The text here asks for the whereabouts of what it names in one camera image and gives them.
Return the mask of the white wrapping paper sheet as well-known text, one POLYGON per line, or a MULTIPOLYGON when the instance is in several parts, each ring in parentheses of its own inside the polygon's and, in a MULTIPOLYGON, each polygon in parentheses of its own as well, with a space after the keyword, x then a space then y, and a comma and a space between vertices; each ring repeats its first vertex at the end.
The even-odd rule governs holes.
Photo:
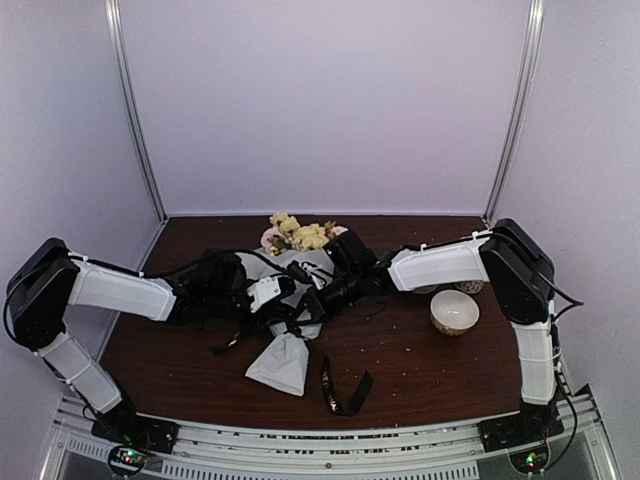
MULTIPOLYGON (((271 257, 260 249, 256 253, 283 268, 297 261, 304 270, 312 273, 317 287, 330 283, 329 275, 333 274, 335 269, 333 262, 323 250, 289 250, 276 257, 271 257)), ((297 336, 287 330, 283 321, 269 326, 274 339, 247 368, 245 376, 275 390, 297 397, 303 396, 309 362, 306 340, 317 338, 321 325, 303 325, 300 329, 301 333, 297 336)))

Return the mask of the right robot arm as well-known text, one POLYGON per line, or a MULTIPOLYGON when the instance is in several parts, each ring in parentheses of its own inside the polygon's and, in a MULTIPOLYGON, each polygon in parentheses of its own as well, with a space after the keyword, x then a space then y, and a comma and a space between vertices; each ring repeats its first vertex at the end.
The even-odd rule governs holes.
POLYGON ((296 307, 314 323, 367 296, 464 281, 490 284, 516 334, 522 412, 513 419, 513 433, 530 442, 550 426, 560 353, 554 298, 561 296, 570 308, 581 303, 555 285, 553 262, 517 222, 501 219, 491 229, 458 240, 403 246, 381 257, 355 232, 346 231, 323 250, 336 271, 324 287, 304 275, 306 288, 296 307))

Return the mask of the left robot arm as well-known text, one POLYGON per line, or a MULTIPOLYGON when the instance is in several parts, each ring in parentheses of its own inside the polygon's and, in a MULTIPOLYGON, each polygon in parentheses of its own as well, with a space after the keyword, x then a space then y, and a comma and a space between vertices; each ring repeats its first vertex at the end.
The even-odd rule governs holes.
POLYGON ((209 249, 160 273, 130 270, 47 239, 6 286, 4 321, 12 340, 42 358, 99 414, 123 444, 144 433, 124 393, 71 333, 70 307, 130 314, 156 323, 189 325, 209 317, 254 320, 268 305, 292 295, 285 267, 247 249, 209 249))

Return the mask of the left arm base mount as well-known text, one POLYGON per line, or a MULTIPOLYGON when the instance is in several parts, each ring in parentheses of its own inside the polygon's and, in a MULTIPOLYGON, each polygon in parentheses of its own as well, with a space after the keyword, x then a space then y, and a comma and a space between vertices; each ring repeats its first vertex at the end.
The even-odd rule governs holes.
POLYGON ((94 420, 91 434, 114 443, 107 454, 107 466, 119 478, 129 479, 146 467, 156 454, 170 454, 179 432, 173 421, 137 413, 129 399, 106 413, 87 405, 94 420))

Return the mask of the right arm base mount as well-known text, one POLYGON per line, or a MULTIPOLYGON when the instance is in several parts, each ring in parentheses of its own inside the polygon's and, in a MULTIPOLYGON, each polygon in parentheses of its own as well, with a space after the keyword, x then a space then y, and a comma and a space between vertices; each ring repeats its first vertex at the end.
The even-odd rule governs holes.
POLYGON ((478 430, 485 452, 505 450, 516 472, 532 476, 551 465, 549 439, 564 425, 554 403, 522 403, 516 414, 481 421, 478 430))

